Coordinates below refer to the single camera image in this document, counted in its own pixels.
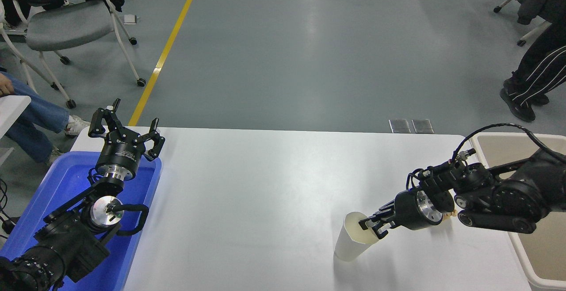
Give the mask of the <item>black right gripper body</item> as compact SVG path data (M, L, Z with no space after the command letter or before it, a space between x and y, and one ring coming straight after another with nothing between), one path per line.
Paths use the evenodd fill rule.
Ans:
M418 199L427 199L422 190L406 190L394 199L395 224L410 230L420 230L431 226L429 219L420 209Z

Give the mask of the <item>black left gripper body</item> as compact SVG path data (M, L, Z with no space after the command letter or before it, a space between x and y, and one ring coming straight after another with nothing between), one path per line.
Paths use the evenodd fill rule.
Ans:
M107 134L96 170L104 173L109 166L115 165L125 168L130 173L136 173L145 150L143 143L135 145L132 140L122 141L118 137Z

